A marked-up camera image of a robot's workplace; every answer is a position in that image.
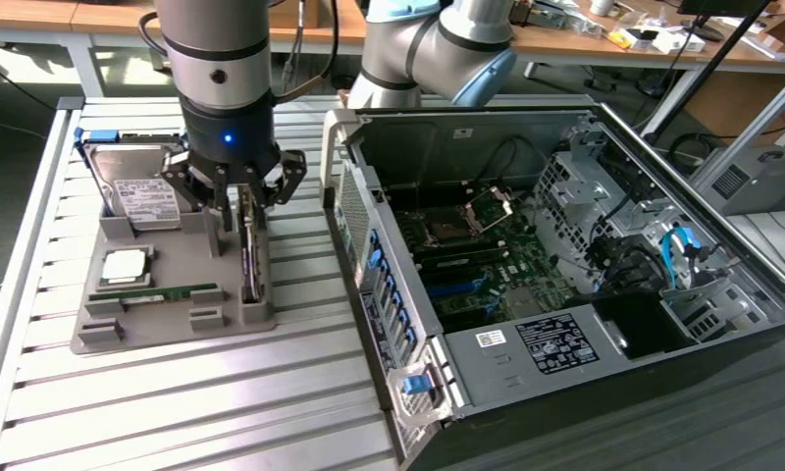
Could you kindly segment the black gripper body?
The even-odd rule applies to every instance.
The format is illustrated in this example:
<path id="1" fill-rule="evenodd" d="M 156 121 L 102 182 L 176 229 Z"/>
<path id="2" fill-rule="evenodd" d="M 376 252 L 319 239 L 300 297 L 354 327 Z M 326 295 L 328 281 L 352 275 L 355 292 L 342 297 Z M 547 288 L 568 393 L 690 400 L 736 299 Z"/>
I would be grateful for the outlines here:
<path id="1" fill-rule="evenodd" d="M 180 106 L 188 135 L 190 159 L 198 172 L 215 179 L 224 166 L 231 183 L 244 183 L 255 168 L 263 179 L 280 161 L 274 130 L 274 94 L 266 92 L 235 109 L 210 108 L 184 95 Z"/>

